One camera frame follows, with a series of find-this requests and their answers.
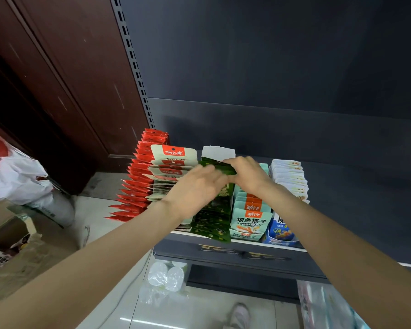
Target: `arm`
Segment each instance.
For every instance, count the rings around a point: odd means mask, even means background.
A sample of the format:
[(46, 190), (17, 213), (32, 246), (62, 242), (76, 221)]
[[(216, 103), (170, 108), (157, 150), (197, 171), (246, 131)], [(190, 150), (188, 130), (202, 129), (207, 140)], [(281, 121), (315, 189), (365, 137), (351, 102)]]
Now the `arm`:
[(251, 157), (225, 160), (231, 182), (264, 200), (372, 328), (411, 328), (411, 272), (274, 183)]
[(214, 166), (198, 165), (164, 200), (1, 301), (0, 329), (75, 329), (146, 252), (227, 183)]

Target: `dark gray shelf back panel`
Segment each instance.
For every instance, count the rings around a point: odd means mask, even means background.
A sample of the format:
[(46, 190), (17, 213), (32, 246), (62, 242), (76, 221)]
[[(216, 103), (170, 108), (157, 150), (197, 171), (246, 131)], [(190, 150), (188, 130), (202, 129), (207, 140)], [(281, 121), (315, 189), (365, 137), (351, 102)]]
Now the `dark gray shelf back panel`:
[(148, 97), (411, 119), (411, 0), (122, 8)]
[(411, 120), (148, 98), (174, 145), (411, 171)]

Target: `sneaker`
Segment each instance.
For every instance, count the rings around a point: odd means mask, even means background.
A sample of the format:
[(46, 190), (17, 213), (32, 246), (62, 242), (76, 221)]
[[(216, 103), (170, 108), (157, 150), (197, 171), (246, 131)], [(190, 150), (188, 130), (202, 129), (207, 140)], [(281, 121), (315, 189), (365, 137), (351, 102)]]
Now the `sneaker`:
[(247, 306), (244, 304), (236, 304), (231, 313), (230, 327), (237, 329), (249, 329), (250, 327), (250, 313)]

